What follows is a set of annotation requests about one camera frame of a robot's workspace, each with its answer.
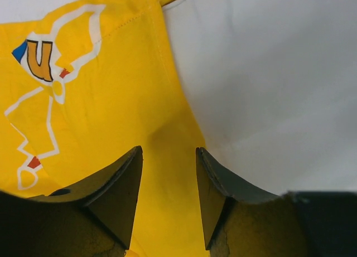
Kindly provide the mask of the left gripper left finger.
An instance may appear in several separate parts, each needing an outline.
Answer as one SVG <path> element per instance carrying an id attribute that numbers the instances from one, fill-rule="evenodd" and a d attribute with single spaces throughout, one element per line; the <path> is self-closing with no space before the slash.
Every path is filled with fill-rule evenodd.
<path id="1" fill-rule="evenodd" d="M 1 192 L 2 256 L 125 256 L 142 176 L 136 146 L 48 196 Z"/>

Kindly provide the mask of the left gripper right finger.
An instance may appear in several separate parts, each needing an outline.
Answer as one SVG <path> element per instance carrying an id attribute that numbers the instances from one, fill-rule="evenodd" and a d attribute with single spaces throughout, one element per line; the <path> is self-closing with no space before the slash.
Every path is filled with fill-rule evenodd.
<path id="1" fill-rule="evenodd" d="M 356 193 L 275 195 L 196 149 L 205 249 L 211 256 L 355 256 Z"/>

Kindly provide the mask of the white pillow with yellow edge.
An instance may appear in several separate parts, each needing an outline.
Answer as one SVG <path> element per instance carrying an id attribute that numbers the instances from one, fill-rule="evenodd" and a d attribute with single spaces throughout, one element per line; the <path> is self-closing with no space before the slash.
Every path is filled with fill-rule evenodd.
<path id="1" fill-rule="evenodd" d="M 356 0 L 163 8 L 207 150 L 273 194 L 356 190 Z"/>

